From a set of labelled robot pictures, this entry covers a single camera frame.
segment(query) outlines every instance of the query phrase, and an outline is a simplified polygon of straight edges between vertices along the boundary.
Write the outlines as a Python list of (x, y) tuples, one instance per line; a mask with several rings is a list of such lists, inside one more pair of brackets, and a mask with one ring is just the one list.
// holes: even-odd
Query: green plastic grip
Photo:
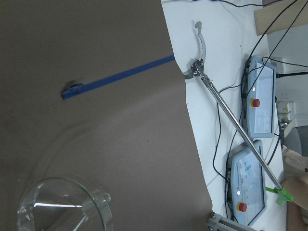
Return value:
[(283, 206), (287, 201), (293, 201), (293, 196), (288, 193), (283, 187), (281, 190), (278, 190), (277, 188), (271, 189), (266, 187), (266, 191), (279, 195), (278, 199), (276, 200), (276, 203), (280, 206)]

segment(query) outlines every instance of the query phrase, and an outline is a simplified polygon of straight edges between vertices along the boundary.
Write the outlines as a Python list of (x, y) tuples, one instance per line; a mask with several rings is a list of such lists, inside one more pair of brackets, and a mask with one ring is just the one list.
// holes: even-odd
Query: metal reacher grabber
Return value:
[[(195, 28), (198, 28), (198, 35), (199, 35), (199, 38), (201, 40), (202, 49), (203, 49), (203, 51), (205, 51), (205, 42), (204, 42), (203, 37), (202, 37), (202, 35), (200, 33), (201, 32), (201, 22), (197, 22), (196, 25), (195, 25)], [(269, 178), (271, 179), (271, 181), (275, 184), (275, 186), (276, 186), (275, 189), (267, 188), (267, 191), (269, 191), (271, 193), (276, 193), (276, 194), (279, 195), (278, 199), (276, 200), (276, 203), (279, 204), (280, 206), (282, 206), (287, 201), (293, 201), (293, 197), (291, 196), (291, 194), (289, 194), (281, 186), (281, 184), (279, 184), (278, 180), (276, 179), (276, 177), (272, 173), (271, 169), (266, 164), (266, 162), (262, 158), (262, 156), (259, 153), (259, 151), (255, 148), (254, 144), (252, 143), (252, 141), (248, 137), (247, 133), (242, 128), (240, 123), (237, 121), (236, 117), (234, 116), (234, 114), (232, 113), (232, 111), (230, 110), (230, 108), (228, 107), (226, 102), (223, 100), (222, 96), (217, 91), (217, 89), (213, 85), (213, 83), (210, 80), (210, 78), (203, 72), (204, 61), (205, 61), (205, 55), (202, 56), (201, 60), (196, 60), (191, 65), (193, 76), (201, 78), (202, 82), (205, 84), (207, 89), (211, 92), (211, 94), (215, 98), (216, 102), (219, 104), (221, 109), (225, 112), (225, 114), (227, 115), (229, 120), (233, 123), (233, 125), (235, 126), (236, 130), (240, 133), (240, 135), (242, 136), (242, 138), (245, 141), (245, 143), (248, 145), (248, 147), (254, 153), (254, 155), (256, 156), (257, 160), (259, 161), (259, 163), (261, 164), (263, 169), (266, 171), (266, 173), (269, 176)]]

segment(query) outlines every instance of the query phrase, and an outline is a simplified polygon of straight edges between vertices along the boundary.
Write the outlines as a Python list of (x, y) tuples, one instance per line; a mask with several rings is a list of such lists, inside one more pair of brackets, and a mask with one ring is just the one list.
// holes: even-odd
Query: white wall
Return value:
[[(268, 35), (271, 52), (286, 30)], [(283, 57), (285, 62), (308, 65), (308, 25), (291, 28), (273, 56)], [(284, 65), (285, 73), (308, 71), (308, 68)], [(279, 101), (295, 102), (295, 125), (308, 125), (308, 75), (282, 77), (277, 79), (277, 98)]]

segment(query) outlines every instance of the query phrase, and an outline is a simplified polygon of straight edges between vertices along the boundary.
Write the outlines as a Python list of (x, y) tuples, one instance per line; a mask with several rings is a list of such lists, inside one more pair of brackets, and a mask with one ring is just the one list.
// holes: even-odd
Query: red emergency stop button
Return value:
[(252, 107), (260, 107), (260, 100), (259, 99), (252, 99), (251, 106)]
[(243, 203), (242, 201), (240, 201), (237, 205), (237, 210), (241, 211), (241, 212), (246, 212), (247, 210), (247, 204)]

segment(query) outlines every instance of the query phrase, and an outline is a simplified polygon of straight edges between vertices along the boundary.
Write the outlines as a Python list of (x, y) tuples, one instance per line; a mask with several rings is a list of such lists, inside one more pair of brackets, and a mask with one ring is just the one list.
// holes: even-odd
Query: light blue control box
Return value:
[[(256, 140), (254, 145), (263, 155), (262, 141)], [(266, 208), (266, 188), (262, 166), (245, 143), (231, 151), (227, 177), (233, 220), (249, 226)]]
[(264, 66), (261, 58), (252, 56), (248, 73), (243, 127), (251, 139), (273, 137), (276, 67), (269, 63)]

